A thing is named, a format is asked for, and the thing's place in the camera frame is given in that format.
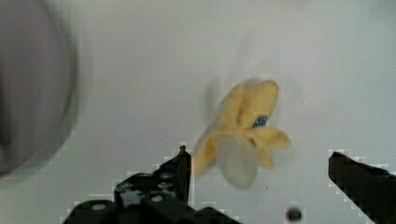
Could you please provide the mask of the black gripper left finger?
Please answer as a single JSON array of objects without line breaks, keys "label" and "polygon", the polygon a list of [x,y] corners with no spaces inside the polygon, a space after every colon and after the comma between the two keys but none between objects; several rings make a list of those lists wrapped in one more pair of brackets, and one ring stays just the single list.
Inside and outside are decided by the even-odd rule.
[{"label": "black gripper left finger", "polygon": [[150,173],[137,173],[121,181],[114,188],[114,200],[125,209],[139,205],[145,196],[167,193],[186,203],[191,183],[191,154],[185,146],[178,154]]}]

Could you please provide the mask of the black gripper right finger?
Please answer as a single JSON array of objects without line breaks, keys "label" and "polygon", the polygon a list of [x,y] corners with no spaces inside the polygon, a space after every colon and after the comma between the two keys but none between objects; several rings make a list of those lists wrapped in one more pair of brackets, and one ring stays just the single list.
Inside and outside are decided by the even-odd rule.
[{"label": "black gripper right finger", "polygon": [[328,159],[328,177],[375,224],[395,224],[395,175],[334,152]]}]

